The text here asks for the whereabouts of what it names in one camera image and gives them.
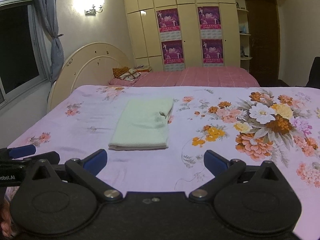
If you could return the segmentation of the person's hand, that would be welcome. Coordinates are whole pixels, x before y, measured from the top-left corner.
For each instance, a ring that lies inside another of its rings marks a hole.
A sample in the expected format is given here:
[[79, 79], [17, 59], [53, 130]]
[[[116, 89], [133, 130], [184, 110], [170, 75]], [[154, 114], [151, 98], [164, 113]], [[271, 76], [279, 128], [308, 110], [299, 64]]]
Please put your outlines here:
[[1, 236], [10, 239], [12, 234], [9, 202], [4, 199], [1, 204]]

